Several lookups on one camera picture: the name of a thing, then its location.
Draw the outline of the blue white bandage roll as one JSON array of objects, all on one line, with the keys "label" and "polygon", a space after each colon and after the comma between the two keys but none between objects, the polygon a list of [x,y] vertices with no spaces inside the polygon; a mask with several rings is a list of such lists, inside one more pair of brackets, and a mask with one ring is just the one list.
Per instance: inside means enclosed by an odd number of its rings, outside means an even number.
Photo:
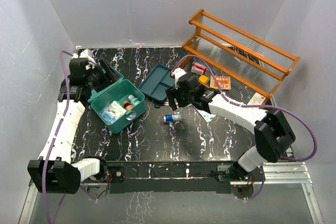
[{"label": "blue white bandage roll", "polygon": [[180,114],[170,114],[163,116],[164,123],[171,123],[171,122],[180,122],[182,120],[182,116]]}]

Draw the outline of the blue white bandage packet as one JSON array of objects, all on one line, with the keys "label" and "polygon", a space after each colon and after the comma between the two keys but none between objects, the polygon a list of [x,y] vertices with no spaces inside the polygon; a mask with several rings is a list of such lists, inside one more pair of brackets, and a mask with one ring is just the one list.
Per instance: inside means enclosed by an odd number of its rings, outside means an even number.
[{"label": "blue white bandage packet", "polygon": [[100,110],[99,115],[105,124],[111,125],[125,113],[126,110],[119,101],[113,101],[111,103],[108,102],[105,107]]}]

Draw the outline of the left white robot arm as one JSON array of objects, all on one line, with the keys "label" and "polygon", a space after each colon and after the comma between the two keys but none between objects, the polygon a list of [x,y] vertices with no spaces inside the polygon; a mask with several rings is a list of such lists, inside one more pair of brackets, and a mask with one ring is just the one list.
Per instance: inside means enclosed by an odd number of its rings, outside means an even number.
[{"label": "left white robot arm", "polygon": [[101,157],[90,156],[72,163],[71,150],[80,118],[93,93],[110,87],[118,73],[104,59],[94,62],[88,57],[71,59],[69,73],[60,85],[57,113],[47,143],[27,170],[40,193],[75,194],[80,184],[93,177],[104,181],[108,168]]}]

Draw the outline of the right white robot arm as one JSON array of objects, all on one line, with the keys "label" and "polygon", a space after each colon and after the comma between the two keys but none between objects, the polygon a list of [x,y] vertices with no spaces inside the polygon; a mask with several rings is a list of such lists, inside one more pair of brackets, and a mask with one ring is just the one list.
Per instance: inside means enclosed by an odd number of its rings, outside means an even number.
[{"label": "right white robot arm", "polygon": [[243,153],[226,171],[226,176],[247,180],[253,170],[267,162],[276,163],[296,137],[279,109],[245,108],[225,99],[218,90],[202,85],[192,73],[177,68],[170,73],[174,86],[166,90],[172,110],[193,105],[196,109],[227,118],[253,133],[255,146]]}]

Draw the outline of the green medicine kit box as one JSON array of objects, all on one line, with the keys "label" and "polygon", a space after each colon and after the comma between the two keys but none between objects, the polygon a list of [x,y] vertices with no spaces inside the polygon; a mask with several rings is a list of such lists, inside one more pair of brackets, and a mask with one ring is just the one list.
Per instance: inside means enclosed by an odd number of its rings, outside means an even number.
[{"label": "green medicine kit box", "polygon": [[99,92],[92,90],[88,102],[108,129],[118,134],[145,113],[146,101],[133,83],[114,68],[112,71],[116,82]]}]

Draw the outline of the red white medicine box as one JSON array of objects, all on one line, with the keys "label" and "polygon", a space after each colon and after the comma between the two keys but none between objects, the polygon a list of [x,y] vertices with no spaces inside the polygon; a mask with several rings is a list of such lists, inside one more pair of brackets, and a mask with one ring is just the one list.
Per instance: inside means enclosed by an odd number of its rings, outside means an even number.
[{"label": "red white medicine box", "polygon": [[200,64],[199,62],[195,62],[192,64],[192,67],[191,67],[191,72],[192,73],[195,73],[195,74],[198,74],[198,75],[204,75],[205,72],[207,70],[207,67]]}]

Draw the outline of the white green medicine bottle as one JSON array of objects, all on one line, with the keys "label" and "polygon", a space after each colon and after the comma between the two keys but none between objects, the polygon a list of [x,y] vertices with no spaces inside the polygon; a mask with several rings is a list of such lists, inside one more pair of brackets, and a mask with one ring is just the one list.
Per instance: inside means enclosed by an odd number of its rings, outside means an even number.
[{"label": "white green medicine bottle", "polygon": [[132,105],[133,107],[135,107],[136,105],[138,105],[138,104],[141,102],[137,97],[135,97],[135,96],[133,96],[133,95],[129,95],[129,96],[128,96],[128,99],[129,99],[129,101],[131,102],[131,105]]}]

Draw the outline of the orange cap medicine bottle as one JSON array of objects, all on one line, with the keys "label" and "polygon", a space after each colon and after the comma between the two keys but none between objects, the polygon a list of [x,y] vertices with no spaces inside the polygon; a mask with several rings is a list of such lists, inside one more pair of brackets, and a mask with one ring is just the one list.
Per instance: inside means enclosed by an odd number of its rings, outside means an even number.
[{"label": "orange cap medicine bottle", "polygon": [[130,111],[133,108],[133,105],[129,103],[127,100],[124,100],[122,104],[126,111]]}]

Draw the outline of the yellow grey sponge block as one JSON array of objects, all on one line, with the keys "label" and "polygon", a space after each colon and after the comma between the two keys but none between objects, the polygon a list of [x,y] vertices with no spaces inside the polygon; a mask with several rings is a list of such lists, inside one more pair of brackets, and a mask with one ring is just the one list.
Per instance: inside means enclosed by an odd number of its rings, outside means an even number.
[{"label": "yellow grey sponge block", "polygon": [[200,81],[201,84],[208,85],[210,81],[210,77],[206,75],[201,75],[198,80]]}]

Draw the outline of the blue white mask packet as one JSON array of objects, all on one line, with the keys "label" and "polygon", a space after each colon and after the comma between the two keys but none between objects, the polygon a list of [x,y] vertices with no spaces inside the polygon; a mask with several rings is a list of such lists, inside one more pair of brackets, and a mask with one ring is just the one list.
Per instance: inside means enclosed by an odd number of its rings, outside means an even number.
[{"label": "blue white mask packet", "polygon": [[207,122],[207,123],[210,122],[213,118],[216,117],[216,115],[207,113],[203,110],[199,110],[199,109],[195,109],[195,110],[204,119],[204,121]]}]

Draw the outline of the orange spiral notepad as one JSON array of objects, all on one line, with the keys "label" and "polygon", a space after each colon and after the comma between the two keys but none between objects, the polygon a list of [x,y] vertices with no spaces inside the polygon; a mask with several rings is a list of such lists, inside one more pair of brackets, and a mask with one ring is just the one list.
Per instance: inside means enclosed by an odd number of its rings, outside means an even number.
[{"label": "orange spiral notepad", "polygon": [[211,76],[210,78],[210,87],[214,89],[218,89],[218,85],[216,84],[215,80],[218,82],[220,88],[222,90],[230,90],[231,89],[231,81],[230,76]]}]

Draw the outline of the orange wooden shelf rack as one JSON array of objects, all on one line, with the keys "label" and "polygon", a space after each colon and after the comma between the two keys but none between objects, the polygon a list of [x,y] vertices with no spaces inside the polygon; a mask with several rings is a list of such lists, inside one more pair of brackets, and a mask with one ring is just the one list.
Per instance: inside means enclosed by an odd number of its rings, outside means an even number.
[{"label": "orange wooden shelf rack", "polygon": [[300,58],[200,9],[189,19],[195,26],[183,44],[191,55],[205,60],[218,73],[230,76],[227,95],[247,104],[258,92],[264,104],[294,69]]}]

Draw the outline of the black front base bar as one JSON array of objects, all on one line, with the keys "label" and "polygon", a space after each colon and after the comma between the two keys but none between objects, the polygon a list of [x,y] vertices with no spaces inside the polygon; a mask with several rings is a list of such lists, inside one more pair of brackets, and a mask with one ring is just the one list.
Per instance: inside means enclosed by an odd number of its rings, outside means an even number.
[{"label": "black front base bar", "polygon": [[97,179],[86,179],[84,186],[103,186],[111,194],[132,192],[212,191],[229,194],[235,185],[251,188],[264,180],[258,169],[243,180],[232,177],[231,161],[149,162],[110,161],[103,164]]}]

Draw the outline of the aluminium frame rail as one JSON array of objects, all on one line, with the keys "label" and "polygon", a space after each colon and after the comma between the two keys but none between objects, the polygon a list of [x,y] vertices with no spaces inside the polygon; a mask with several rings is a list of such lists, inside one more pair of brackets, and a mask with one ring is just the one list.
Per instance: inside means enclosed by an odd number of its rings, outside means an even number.
[{"label": "aluminium frame rail", "polygon": [[78,191],[49,196],[58,223],[323,223],[305,165],[266,165],[263,189],[251,202],[213,191],[109,194],[92,184],[94,201]]}]

